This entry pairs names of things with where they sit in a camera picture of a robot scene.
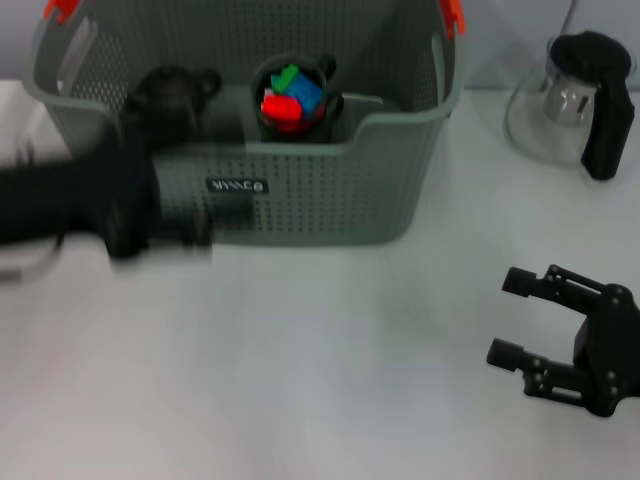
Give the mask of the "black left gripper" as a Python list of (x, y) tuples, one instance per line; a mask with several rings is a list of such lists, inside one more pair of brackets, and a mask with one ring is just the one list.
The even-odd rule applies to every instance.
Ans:
[(0, 246), (90, 234), (103, 241), (111, 258), (127, 259), (149, 243), (206, 249), (225, 228), (252, 225), (250, 195), (163, 207), (160, 214), (154, 170), (248, 173), (244, 146), (186, 144), (151, 158), (140, 133), (129, 128), (123, 136), (105, 132), (70, 159), (1, 169)]

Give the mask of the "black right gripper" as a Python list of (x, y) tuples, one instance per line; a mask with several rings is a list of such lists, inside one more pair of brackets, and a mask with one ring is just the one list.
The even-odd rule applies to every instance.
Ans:
[(586, 316), (574, 342), (574, 364), (549, 360), (495, 338), (487, 363), (519, 370), (524, 394), (610, 417), (627, 398), (640, 398), (640, 307), (631, 291), (604, 285), (557, 265), (540, 278), (511, 267), (504, 292), (547, 300)]

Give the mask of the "long red toy brick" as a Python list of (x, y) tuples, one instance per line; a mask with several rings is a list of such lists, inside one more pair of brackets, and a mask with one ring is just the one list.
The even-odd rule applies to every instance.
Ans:
[(262, 114), (278, 122), (298, 122), (303, 116), (303, 109), (294, 97), (269, 94), (261, 104)]

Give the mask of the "green toy brick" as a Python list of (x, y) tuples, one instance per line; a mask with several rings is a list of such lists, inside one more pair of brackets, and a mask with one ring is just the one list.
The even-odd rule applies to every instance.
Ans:
[(290, 85), (293, 83), (295, 78), (298, 76), (298, 74), (299, 74), (298, 66), (293, 64), (286, 66), (281, 70), (279, 74), (274, 74), (274, 75), (280, 76), (280, 82), (278, 84), (278, 88), (276, 90), (273, 90), (273, 89), (272, 90), (277, 94), (284, 94), (286, 90), (290, 87)]

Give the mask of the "blue square toy plate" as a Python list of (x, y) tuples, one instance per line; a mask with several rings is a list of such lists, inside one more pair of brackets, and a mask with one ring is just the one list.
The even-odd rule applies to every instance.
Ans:
[(298, 101), (306, 116), (315, 112), (323, 98), (322, 88), (302, 73), (298, 73), (291, 80), (285, 94)]

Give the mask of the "grey perforated storage basket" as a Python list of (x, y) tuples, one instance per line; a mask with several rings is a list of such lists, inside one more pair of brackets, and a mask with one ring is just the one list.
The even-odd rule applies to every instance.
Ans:
[[(219, 93), (186, 144), (240, 145), (248, 173), (159, 173), (161, 208), (253, 198), (252, 225), (220, 243), (380, 244), (411, 223), (440, 129), (462, 87), (465, 34), (449, 39), (439, 0), (81, 0), (63, 25), (40, 20), (25, 89), (67, 148), (119, 128), (153, 69), (214, 69)], [(323, 144), (263, 143), (258, 67), (280, 54), (332, 55), (344, 108)]]

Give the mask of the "black clay teapot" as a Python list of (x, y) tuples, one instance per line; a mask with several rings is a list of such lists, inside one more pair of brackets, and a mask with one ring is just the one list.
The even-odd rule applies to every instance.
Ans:
[(149, 150), (172, 147), (201, 135), (201, 115), (221, 85), (214, 69), (161, 66), (128, 94), (125, 117), (138, 127)]

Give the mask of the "orange basket latch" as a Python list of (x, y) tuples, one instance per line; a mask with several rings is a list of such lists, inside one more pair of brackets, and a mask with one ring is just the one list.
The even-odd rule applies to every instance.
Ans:
[(47, 0), (43, 19), (53, 18), (59, 25), (66, 23), (75, 13), (81, 0)]
[(466, 33), (466, 22), (461, 0), (439, 0), (444, 27), (449, 39)]

